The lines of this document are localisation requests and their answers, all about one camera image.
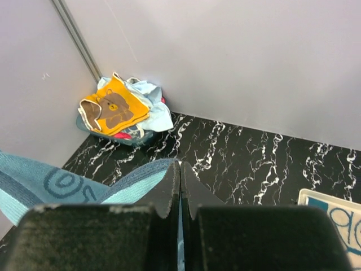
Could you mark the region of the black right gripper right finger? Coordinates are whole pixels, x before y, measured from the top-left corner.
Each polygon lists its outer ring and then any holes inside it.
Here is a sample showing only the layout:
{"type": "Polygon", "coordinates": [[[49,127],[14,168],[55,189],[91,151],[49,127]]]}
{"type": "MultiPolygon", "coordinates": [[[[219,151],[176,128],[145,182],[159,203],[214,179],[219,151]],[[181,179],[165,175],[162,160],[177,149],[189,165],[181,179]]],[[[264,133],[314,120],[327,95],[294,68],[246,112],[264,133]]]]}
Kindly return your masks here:
{"type": "Polygon", "coordinates": [[[351,270],[324,211],[228,206],[180,165],[186,270],[351,270]]]}

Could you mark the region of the teal beige Doraemon towel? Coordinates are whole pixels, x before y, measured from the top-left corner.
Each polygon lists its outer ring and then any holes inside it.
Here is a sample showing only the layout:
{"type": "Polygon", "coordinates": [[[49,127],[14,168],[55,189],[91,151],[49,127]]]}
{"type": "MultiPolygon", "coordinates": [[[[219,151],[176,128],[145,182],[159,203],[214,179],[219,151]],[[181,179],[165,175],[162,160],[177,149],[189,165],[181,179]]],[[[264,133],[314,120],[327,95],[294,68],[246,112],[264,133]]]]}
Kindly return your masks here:
{"type": "Polygon", "coordinates": [[[360,209],[308,196],[308,206],[324,210],[337,230],[353,270],[360,270],[360,209]]]}

